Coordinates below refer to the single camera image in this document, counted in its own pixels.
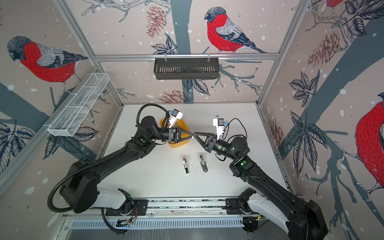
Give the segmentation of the metal stapler base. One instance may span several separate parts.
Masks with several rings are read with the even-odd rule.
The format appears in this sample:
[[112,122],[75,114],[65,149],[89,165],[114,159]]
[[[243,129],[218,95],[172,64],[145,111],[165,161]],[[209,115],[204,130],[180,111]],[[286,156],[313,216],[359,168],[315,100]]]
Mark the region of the metal stapler base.
[[203,169],[203,172],[206,173],[208,171],[208,167],[207,167],[207,164],[206,164],[206,161],[204,159],[204,156],[202,154],[200,154],[200,164],[201,164],[201,167]]

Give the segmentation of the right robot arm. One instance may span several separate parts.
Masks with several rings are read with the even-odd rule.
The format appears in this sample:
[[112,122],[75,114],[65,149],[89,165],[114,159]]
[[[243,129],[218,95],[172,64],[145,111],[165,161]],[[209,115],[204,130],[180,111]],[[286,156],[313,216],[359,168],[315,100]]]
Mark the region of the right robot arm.
[[232,160],[230,170],[253,190],[245,191],[246,212],[256,212],[284,230],[291,240],[323,240],[329,233],[320,206],[292,194],[269,177],[248,153],[246,137],[236,136],[231,142],[214,134],[194,133],[194,138],[207,152],[216,152]]

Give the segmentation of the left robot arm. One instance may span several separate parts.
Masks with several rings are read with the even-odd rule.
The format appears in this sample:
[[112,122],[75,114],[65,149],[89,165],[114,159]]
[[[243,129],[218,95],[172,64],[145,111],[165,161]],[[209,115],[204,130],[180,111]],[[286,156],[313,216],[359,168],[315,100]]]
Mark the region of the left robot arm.
[[125,165],[147,156],[157,145],[157,140],[179,143],[193,137],[189,131],[175,126],[183,118],[182,112],[176,109],[168,111],[157,104],[153,104],[153,107],[166,114],[160,126],[152,116],[141,119],[137,115],[137,131],[123,148],[93,164],[78,161],[71,165],[67,175],[49,193],[48,208],[55,213],[73,211],[78,214],[90,208],[119,209],[129,203],[130,195],[126,191],[103,190],[98,188],[98,184]]

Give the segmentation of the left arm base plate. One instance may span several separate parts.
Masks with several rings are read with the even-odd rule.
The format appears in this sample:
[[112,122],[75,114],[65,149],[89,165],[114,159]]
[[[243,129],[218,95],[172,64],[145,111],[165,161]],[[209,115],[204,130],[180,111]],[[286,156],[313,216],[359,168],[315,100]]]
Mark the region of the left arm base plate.
[[120,217],[120,216],[145,216],[148,200],[128,200],[119,209],[108,208],[105,215],[108,217]]

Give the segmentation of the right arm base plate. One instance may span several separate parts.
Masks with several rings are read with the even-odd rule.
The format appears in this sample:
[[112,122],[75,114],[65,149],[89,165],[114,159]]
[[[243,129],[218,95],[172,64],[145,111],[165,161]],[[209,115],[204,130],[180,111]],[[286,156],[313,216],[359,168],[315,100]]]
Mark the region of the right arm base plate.
[[223,210],[227,211],[228,215],[241,215],[241,214],[250,214],[252,210],[249,208],[248,203],[239,198],[227,198],[225,199],[225,206]]

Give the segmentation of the white pink stapler body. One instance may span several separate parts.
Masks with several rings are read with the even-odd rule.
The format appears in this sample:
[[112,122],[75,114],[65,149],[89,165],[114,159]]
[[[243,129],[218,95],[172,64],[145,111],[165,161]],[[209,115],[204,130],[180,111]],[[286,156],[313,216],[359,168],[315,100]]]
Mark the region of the white pink stapler body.
[[185,156],[183,156],[183,165],[184,165],[185,173],[189,174],[190,173],[189,165],[188,165],[188,162],[187,162],[187,158]]

